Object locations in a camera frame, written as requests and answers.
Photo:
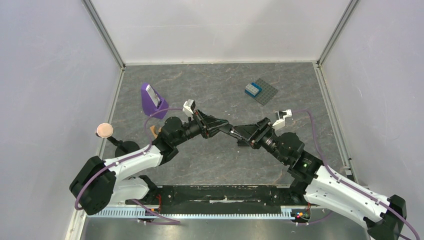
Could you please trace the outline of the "black remote control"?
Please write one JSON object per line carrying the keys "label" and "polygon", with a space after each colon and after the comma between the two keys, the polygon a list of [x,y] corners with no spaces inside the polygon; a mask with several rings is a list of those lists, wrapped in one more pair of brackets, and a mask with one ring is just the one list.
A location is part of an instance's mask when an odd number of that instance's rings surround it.
{"label": "black remote control", "polygon": [[242,140],[243,139],[243,136],[240,133],[238,133],[236,130],[234,130],[232,125],[226,125],[226,126],[224,126],[222,131],[225,134],[227,134],[227,135],[229,135],[229,136],[231,136],[233,138],[236,138],[238,140]]}

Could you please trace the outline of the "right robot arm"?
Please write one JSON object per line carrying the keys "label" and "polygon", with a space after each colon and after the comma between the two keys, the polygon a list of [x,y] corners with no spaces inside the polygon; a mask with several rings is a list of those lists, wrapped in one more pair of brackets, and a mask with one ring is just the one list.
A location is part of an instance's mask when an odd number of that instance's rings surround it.
{"label": "right robot arm", "polygon": [[268,118],[233,126],[229,132],[253,149],[264,148],[288,167],[294,178],[288,191],[293,203],[327,208],[354,221],[375,240],[400,238],[406,219],[406,202],[400,196],[378,194],[351,181],[305,151],[296,133],[277,135]]}

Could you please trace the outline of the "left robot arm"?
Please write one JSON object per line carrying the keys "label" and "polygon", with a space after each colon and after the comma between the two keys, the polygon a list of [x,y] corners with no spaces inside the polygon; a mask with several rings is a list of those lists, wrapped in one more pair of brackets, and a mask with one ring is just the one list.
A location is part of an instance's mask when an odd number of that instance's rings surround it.
{"label": "left robot arm", "polygon": [[131,175],[169,162],[178,154],[178,145],[201,135],[208,139],[229,126],[226,119],[195,110],[188,122],[173,116],[165,120],[157,137],[147,146],[106,160],[90,157],[69,186],[75,197],[74,208],[94,215],[108,204],[126,200],[141,200],[152,204],[157,191],[141,177]]}

